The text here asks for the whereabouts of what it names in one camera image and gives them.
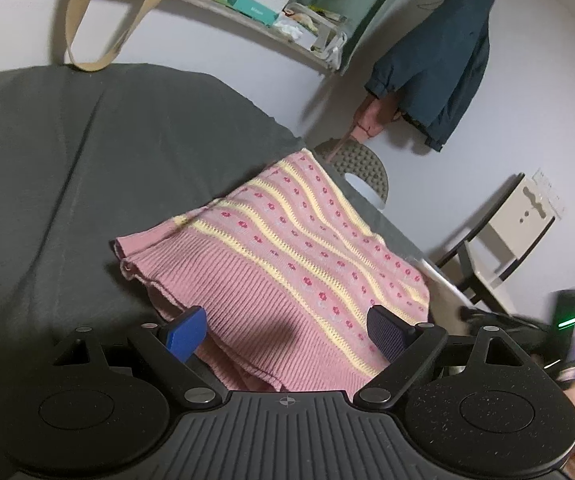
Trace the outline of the grey bumpy round stool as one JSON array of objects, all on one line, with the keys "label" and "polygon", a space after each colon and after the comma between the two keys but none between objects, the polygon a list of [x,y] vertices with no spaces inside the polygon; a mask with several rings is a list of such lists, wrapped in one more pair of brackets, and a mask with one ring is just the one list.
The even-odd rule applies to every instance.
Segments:
[{"label": "grey bumpy round stool", "polygon": [[315,152],[324,159],[370,204],[385,208],[389,182],[388,175],[371,148],[356,140],[347,140],[338,150],[338,140],[330,139],[318,144]]}]

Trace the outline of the pink striped folded sweater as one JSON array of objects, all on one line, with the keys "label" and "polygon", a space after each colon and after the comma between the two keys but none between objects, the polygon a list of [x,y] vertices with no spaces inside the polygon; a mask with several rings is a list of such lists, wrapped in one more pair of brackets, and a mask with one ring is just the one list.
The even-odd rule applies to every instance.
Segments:
[{"label": "pink striped folded sweater", "polygon": [[229,195],[117,238],[162,318],[207,316],[199,358],[229,389],[354,393],[384,370],[367,315],[429,316],[422,274],[389,249],[306,150]]}]

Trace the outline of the pink hanging garment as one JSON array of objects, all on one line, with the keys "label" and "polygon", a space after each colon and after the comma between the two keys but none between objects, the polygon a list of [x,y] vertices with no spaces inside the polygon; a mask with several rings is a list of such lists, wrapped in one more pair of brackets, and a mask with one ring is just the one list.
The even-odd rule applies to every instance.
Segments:
[{"label": "pink hanging garment", "polygon": [[350,136],[359,143],[378,136],[386,126],[401,116],[399,101],[398,92],[388,93],[382,99],[368,94],[353,115]]}]

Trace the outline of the cream and black wooden chair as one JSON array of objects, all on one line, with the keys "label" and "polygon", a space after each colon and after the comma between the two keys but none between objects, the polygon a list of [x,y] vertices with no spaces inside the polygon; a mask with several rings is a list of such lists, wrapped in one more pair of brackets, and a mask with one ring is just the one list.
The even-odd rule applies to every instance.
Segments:
[{"label": "cream and black wooden chair", "polygon": [[516,307],[505,282],[530,256],[557,220],[534,179],[517,174],[495,203],[455,246],[436,261],[472,304],[497,313]]}]

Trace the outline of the dark grey bed sheet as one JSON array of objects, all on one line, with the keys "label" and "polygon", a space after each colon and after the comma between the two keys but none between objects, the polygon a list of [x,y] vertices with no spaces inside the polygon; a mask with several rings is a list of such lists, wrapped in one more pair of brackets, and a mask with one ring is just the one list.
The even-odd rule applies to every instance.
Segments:
[{"label": "dark grey bed sheet", "polygon": [[[0,73],[0,393],[74,328],[151,317],[111,240],[226,195],[302,145],[204,74]],[[10,473],[0,452],[0,479]]]}]

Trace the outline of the dark teal hanging jacket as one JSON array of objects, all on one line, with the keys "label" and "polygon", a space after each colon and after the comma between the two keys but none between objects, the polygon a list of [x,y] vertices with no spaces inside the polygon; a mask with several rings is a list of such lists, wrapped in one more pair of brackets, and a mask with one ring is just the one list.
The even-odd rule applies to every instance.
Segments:
[{"label": "dark teal hanging jacket", "polygon": [[375,62],[365,83],[376,99],[399,92],[403,117],[434,151],[444,148],[481,85],[495,1],[443,0]]}]

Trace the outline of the white wall socket strip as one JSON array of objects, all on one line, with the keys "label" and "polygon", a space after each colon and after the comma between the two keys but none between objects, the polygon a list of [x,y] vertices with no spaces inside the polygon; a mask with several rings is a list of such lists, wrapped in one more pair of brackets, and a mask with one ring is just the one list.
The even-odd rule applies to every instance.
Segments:
[{"label": "white wall socket strip", "polygon": [[557,218],[562,219],[566,214],[566,206],[550,179],[541,169],[538,169],[533,175],[533,180],[541,194],[548,200]]}]

